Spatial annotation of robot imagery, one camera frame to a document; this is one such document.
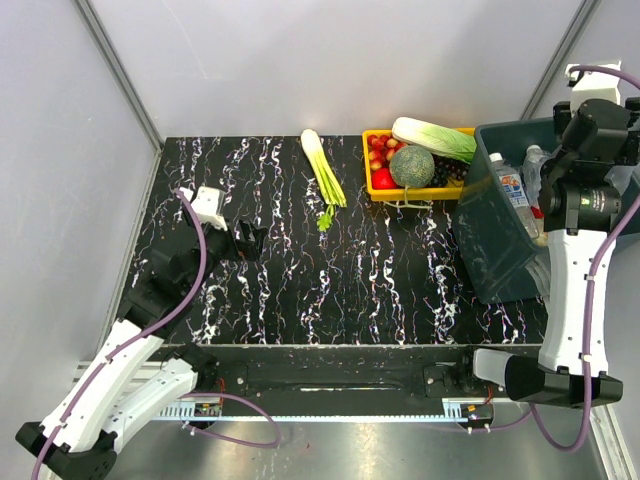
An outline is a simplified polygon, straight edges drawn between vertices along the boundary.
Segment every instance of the yellow plastic tray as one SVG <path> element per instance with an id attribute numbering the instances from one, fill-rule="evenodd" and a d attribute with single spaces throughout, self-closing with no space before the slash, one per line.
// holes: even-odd
<path id="1" fill-rule="evenodd" d="M 459 132 L 473 135 L 475 128 L 456 128 Z M 369 152 L 371 147 L 367 144 L 369 135 L 389 135 L 391 130 L 366 130 L 362 134 L 362 145 L 364 147 L 364 169 L 367 175 L 367 191 L 374 202 L 395 202 L 404 200 L 404 190 L 393 188 L 388 190 L 374 190 L 371 185 L 371 168 L 369 168 Z M 443 188 L 414 188 L 409 190 L 407 197 L 409 200 L 458 200 L 462 194 L 462 182 L 453 182 Z"/>

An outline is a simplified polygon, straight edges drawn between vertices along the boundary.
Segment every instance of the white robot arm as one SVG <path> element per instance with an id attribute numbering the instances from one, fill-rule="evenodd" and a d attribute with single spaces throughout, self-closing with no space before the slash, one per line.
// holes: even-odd
<path id="1" fill-rule="evenodd" d="M 183 196 L 189 201 L 193 192 L 184 190 Z M 184 292 L 191 288 L 195 294 L 201 286 L 195 283 L 203 282 L 220 260 L 259 258 L 266 230 L 241 221 L 244 238 L 234 238 L 220 213 L 223 199 L 219 190 L 198 190 L 193 212 L 187 212 L 194 217 L 187 215 L 188 225 L 183 222 L 173 232 L 173 246 L 165 240 L 153 250 L 150 268 L 123 299 L 119 320 L 85 374 L 42 422 L 25 423 L 18 431 L 16 440 L 63 480 L 104 478 L 126 443 L 165 407 L 194 389 L 214 388 L 216 358 L 186 345 L 177 348 L 153 378 L 122 398 L 135 373 L 188 312 L 183 308 L 176 313 L 178 305 L 187 305 Z M 194 246 L 195 221 L 202 224 L 202 237 Z M 175 320 L 164 320 L 169 312 Z M 154 325 L 153 333 L 140 336 Z M 133 338 L 137 340 L 125 348 Z"/>
<path id="2" fill-rule="evenodd" d="M 619 70 L 620 65 L 606 66 L 611 67 Z M 603 338 L 607 270 L 615 240 L 598 262 L 597 281 L 591 274 L 596 252 L 613 230 L 622 205 L 607 175 L 613 167 L 638 164 L 639 102 L 633 98 L 627 99 L 626 108 L 618 105 L 617 83 L 605 74 L 590 75 L 574 86 L 571 103 L 554 108 L 562 141 L 542 168 L 539 197 L 551 260 L 544 342 L 537 361 L 484 348 L 473 358 L 474 375 L 504 386 L 512 400 L 582 406 L 585 373 L 593 387 L 592 405 L 622 397 L 622 382 L 608 376 Z M 592 308 L 585 322 L 587 298 Z"/>

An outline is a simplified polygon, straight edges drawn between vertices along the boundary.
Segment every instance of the green melon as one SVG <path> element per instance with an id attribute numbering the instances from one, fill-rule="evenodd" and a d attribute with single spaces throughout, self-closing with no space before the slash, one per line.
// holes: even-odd
<path id="1" fill-rule="evenodd" d="M 393 181 L 401 187 L 422 188 L 433 178 L 433 155 L 424 147 L 409 145 L 391 157 L 389 170 Z"/>

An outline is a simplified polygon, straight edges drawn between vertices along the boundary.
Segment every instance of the plastic bin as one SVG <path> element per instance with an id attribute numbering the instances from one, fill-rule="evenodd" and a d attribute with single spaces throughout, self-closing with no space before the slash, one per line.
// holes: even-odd
<path id="1" fill-rule="evenodd" d="M 456 128 L 459 132 L 473 135 L 473 128 Z M 369 168 L 369 152 L 371 147 L 367 143 L 369 135 L 389 135 L 391 130 L 365 130 L 362 134 L 362 146 L 364 149 L 364 169 L 367 177 L 367 192 L 374 202 L 394 202 L 404 200 L 404 189 L 392 188 L 388 190 L 376 190 L 371 184 L 371 168 Z M 449 184 L 443 188 L 412 188 L 407 193 L 409 200 L 457 200 L 462 194 L 462 182 L 457 184 L 449 180 Z"/>
<path id="2" fill-rule="evenodd" d="M 558 142 L 552 119 L 476 128 L 476 148 L 458 206 L 453 231 L 478 299 L 485 304 L 549 295 L 549 251 L 525 231 L 504 192 L 489 154 L 500 152 L 516 169 L 526 149 L 553 151 Z"/>

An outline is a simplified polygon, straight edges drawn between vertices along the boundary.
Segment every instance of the gray wall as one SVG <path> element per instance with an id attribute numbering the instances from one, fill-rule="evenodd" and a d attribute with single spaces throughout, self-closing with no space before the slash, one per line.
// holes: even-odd
<path id="1" fill-rule="evenodd" d="M 622 401 L 614 406 L 620 429 L 633 459 L 640 470 L 640 430 L 638 430 L 638 398 L 640 398 L 640 243 L 636 242 L 614 255 L 607 282 L 604 338 L 609 359 L 609 373 L 624 382 Z"/>
<path id="2" fill-rule="evenodd" d="M 571 63 L 593 63 L 622 59 L 622 68 L 640 76 L 640 2 L 638 0 L 603 1 L 591 23 L 569 57 Z M 639 95 L 633 88 L 620 83 L 623 97 Z M 553 105 L 568 100 L 570 90 L 566 80 L 558 76 L 545 97 L 537 116 L 552 113 Z M 640 396 L 640 245 L 620 251 L 611 262 L 607 285 L 605 341 L 609 358 L 609 372 L 624 381 L 624 398 L 614 409 L 620 420 L 636 470 L 640 469 L 640 431 L 638 430 L 637 399 Z"/>
<path id="3" fill-rule="evenodd" d="M 0 477 L 95 353 L 153 152 L 69 0 L 0 2 Z"/>
<path id="4" fill-rule="evenodd" d="M 568 63 L 603 63 L 622 59 L 622 69 L 640 77 L 640 2 L 638 0 L 605 0 L 600 3 L 591 22 L 583 32 Z M 620 82 L 623 98 L 633 95 L 633 87 Z M 569 100 L 571 90 L 562 74 L 558 75 L 549 92 L 536 111 L 536 117 L 549 117 L 553 105 L 560 100 Z"/>
<path id="5" fill-rule="evenodd" d="M 93 0 L 165 136 L 512 120 L 579 3 Z"/>

